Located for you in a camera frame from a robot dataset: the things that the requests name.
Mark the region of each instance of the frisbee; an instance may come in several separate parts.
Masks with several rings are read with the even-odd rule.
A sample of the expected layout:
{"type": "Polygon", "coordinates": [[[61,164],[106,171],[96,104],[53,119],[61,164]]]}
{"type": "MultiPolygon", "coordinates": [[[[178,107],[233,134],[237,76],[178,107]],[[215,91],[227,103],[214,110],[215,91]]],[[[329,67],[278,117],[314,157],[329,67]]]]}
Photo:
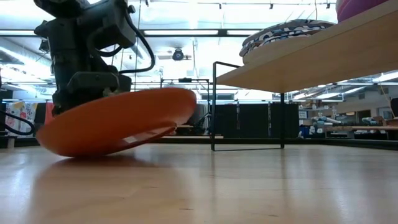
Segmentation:
{"type": "Polygon", "coordinates": [[[37,131],[46,149],[68,157],[100,156],[151,142],[186,123],[194,92],[161,88],[122,93],[77,106],[37,131]]]}

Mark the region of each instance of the ceiling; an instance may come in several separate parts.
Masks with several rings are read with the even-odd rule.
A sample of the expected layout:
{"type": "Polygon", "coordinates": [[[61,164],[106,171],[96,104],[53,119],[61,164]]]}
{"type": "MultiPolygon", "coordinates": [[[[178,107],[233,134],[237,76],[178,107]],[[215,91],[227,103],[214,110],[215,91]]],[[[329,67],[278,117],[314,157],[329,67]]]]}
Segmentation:
{"type": "MultiPolygon", "coordinates": [[[[146,1],[129,1],[136,8],[132,20],[139,29],[165,30],[263,29],[292,19],[337,22],[335,2],[336,0],[148,0],[147,6],[146,1]],[[330,8],[327,8],[327,3],[331,3],[330,8]]],[[[0,0],[1,30],[32,30],[43,20],[51,19],[53,17],[39,9],[33,1],[0,0]]],[[[43,55],[39,50],[41,39],[38,37],[3,38],[49,59],[48,55],[43,55]]],[[[138,73],[136,80],[158,82],[161,75],[163,78],[183,78],[192,74],[194,77],[211,80],[213,62],[243,64],[238,55],[243,40],[244,37],[148,37],[147,41],[157,56],[156,66],[150,72],[138,73]],[[190,56],[190,60],[173,61],[170,57],[175,49],[182,49],[185,55],[190,56]]],[[[126,49],[115,56],[113,64],[121,69],[148,66],[149,56],[140,42],[138,49],[142,58],[136,58],[131,49],[126,49]]],[[[112,59],[108,58],[106,62],[111,63],[112,59]]],[[[220,67],[217,75],[231,69],[220,67]]],[[[317,87],[317,90],[324,91],[329,87],[317,87]]]]}

